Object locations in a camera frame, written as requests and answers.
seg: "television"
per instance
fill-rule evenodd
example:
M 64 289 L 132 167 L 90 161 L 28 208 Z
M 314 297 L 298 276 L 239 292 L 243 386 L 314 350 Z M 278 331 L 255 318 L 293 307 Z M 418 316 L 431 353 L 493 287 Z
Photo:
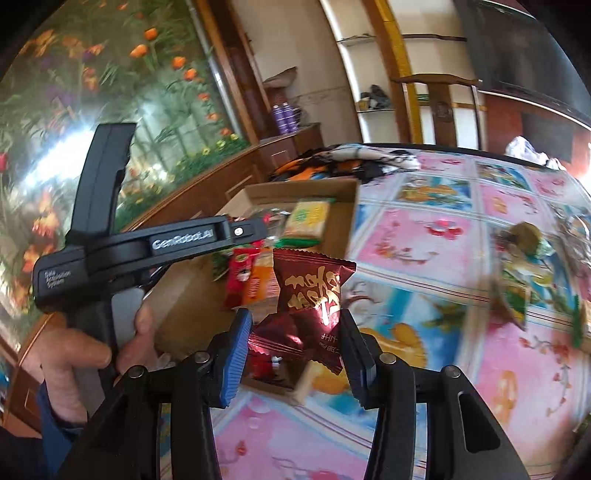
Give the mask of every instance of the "television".
M 454 0 L 481 91 L 559 111 L 591 127 L 591 95 L 545 26 L 489 0 Z

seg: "tablecloth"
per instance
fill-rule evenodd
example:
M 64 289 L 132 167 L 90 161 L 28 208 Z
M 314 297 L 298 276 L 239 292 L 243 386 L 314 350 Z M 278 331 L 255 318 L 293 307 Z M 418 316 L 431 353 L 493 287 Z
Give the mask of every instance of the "tablecloth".
M 591 224 L 591 199 L 564 171 L 414 152 L 420 171 L 361 187 L 349 248 L 358 271 L 343 304 L 409 364 L 460 366 L 532 479 L 551 478 L 589 410 L 590 367 L 571 346 L 579 282 L 567 269 L 554 212 L 576 212 Z M 489 310 L 491 272 L 506 255 L 495 233 L 521 221 L 537 225 L 556 249 L 546 280 L 532 281 L 525 332 Z M 303 406 L 241 389 L 229 408 L 212 410 L 223 478 L 361 480 L 376 417 L 351 396 L 344 373 L 321 365 Z M 169 432 L 165 420 L 164 479 L 171 478 Z M 424 478 L 426 434 L 426 408 L 418 405 L 415 478 Z

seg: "maroon snack wrapper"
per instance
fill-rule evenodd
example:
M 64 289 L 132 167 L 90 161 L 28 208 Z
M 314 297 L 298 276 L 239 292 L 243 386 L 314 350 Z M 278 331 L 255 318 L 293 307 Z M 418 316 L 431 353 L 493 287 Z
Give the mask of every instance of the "maroon snack wrapper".
M 355 263 L 276 249 L 273 266 L 280 286 L 277 313 L 254 327 L 249 347 L 259 353 L 314 360 L 340 373 L 340 288 L 355 272 Z

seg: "metal bolt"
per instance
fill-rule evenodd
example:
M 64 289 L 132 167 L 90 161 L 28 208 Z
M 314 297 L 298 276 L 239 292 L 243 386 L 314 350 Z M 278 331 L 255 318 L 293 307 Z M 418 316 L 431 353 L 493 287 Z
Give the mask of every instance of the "metal bolt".
M 209 360 L 209 353 L 207 352 L 196 352 L 194 355 L 196 364 L 204 364 Z
M 386 365 L 392 365 L 396 363 L 396 355 L 389 352 L 381 353 L 379 356 L 379 360 Z
M 455 365 L 448 365 L 447 367 L 445 367 L 443 369 L 443 371 L 445 372 L 445 374 L 448 377 L 452 377 L 452 378 L 457 378 L 462 374 L 460 369 L 458 367 L 456 367 Z
M 142 367 L 140 365 L 136 365 L 134 367 L 131 367 L 129 369 L 129 371 L 127 372 L 127 374 L 129 375 L 130 378 L 139 378 L 144 374 L 144 367 Z

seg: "purple bottle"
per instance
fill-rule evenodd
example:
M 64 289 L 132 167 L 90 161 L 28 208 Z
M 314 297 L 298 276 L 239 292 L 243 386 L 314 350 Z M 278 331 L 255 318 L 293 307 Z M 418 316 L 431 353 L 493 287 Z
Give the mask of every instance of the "purple bottle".
M 289 127 L 285 121 L 285 117 L 283 115 L 283 108 L 279 105 L 273 105 L 273 117 L 275 118 L 275 123 L 277 127 L 279 127 L 279 133 L 281 135 L 288 134 L 290 132 Z
M 289 103 L 284 103 L 281 110 L 283 111 L 283 117 L 285 118 L 285 123 L 287 124 L 289 132 L 292 134 L 296 133 L 298 131 L 298 126 L 293 107 Z

